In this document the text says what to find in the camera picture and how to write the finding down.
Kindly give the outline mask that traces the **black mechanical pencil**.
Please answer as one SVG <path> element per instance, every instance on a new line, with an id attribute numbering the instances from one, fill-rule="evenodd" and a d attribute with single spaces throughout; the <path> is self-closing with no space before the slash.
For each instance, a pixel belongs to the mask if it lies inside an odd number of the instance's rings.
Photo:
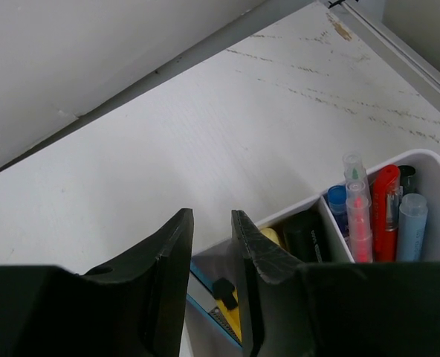
<path id="1" fill-rule="evenodd" d="M 400 197 L 416 193 L 416 169 L 410 165 L 399 165 L 400 170 Z"/>

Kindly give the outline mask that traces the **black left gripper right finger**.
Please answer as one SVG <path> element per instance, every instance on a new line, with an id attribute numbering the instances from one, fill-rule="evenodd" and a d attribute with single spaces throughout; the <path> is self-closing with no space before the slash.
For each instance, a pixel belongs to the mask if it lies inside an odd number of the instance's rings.
<path id="1" fill-rule="evenodd" d="M 245 356 L 440 356 L 440 262 L 304 263 L 231 225 Z"/>

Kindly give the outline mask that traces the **black marker yellow cap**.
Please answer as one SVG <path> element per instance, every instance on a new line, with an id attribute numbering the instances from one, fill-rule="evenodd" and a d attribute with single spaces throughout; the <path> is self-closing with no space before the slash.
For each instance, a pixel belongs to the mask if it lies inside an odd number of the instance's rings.
<path id="1" fill-rule="evenodd" d="M 331 261 L 324 224 L 318 212 L 305 210 L 289 217 L 283 222 L 282 232 L 288 252 L 302 262 Z"/>

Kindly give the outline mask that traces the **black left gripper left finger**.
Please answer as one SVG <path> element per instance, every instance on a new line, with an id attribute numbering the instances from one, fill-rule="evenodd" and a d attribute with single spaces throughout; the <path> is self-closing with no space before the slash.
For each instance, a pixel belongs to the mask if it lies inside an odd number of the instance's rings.
<path id="1" fill-rule="evenodd" d="M 193 228 L 183 208 L 85 274 L 0 266 L 0 356 L 177 356 Z"/>

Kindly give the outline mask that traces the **pink refill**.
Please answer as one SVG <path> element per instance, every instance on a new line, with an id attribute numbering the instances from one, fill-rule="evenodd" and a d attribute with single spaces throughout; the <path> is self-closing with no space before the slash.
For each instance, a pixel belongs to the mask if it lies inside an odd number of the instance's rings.
<path id="1" fill-rule="evenodd" d="M 369 200 L 360 195 L 346 200 L 349 223 L 349 245 L 356 263 L 371 263 L 372 230 L 369 221 Z"/>

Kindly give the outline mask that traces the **yellow highlighter clear cap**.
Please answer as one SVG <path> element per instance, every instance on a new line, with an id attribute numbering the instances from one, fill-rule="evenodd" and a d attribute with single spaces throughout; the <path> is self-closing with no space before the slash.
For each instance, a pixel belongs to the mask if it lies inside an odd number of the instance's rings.
<path id="1" fill-rule="evenodd" d="M 273 228 L 263 228 L 260 230 L 260 232 L 270 241 L 274 242 L 280 247 L 283 247 L 279 234 Z"/>

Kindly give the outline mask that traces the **red gel pen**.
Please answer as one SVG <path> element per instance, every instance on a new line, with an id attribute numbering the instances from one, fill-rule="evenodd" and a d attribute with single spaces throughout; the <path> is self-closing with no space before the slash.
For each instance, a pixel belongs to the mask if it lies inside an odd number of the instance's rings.
<path id="1" fill-rule="evenodd" d="M 400 170 L 383 167 L 372 186 L 373 252 L 376 262 L 393 262 L 398 240 Z"/>

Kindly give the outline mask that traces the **blue gel pen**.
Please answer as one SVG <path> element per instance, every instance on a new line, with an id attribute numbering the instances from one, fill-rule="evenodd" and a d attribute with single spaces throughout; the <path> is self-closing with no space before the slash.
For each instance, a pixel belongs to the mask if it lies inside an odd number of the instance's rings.
<path id="1" fill-rule="evenodd" d="M 346 207 L 346 188 L 344 185 L 330 187 L 327 192 L 327 202 L 337 226 L 346 243 L 349 243 L 349 223 Z"/>

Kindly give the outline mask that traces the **green refill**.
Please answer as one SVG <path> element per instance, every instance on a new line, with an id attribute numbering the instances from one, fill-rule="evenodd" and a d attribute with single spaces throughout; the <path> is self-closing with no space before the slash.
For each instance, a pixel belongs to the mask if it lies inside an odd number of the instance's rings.
<path id="1" fill-rule="evenodd" d="M 346 197 L 348 199 L 365 196 L 368 207 L 372 205 L 368 176 L 363 166 L 361 155 L 358 152 L 348 152 L 342 158 L 344 178 L 346 180 Z"/>

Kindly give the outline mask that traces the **blue clear pen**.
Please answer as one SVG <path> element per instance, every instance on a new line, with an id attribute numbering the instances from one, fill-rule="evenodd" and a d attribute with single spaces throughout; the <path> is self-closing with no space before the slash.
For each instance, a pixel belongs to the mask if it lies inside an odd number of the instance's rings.
<path id="1" fill-rule="evenodd" d="M 405 195 L 399 206 L 396 260 L 418 261 L 427 224 L 427 200 L 418 193 Z"/>

